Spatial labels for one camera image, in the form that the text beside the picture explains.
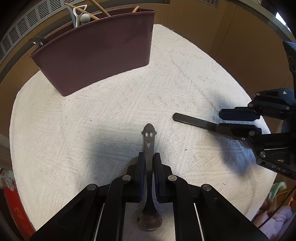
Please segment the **person right hand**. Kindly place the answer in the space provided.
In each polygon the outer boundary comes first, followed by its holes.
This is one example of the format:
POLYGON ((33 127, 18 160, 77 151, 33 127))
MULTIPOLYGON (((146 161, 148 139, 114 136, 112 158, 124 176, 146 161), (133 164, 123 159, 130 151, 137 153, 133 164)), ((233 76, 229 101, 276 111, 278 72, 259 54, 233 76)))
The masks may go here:
POLYGON ((275 230, 280 230, 287 228, 295 217, 295 213, 289 205, 283 205, 278 211, 276 211, 277 207, 276 199, 271 200, 267 198, 252 222, 259 227, 266 221, 261 229, 265 228, 270 230, 274 228, 275 230))

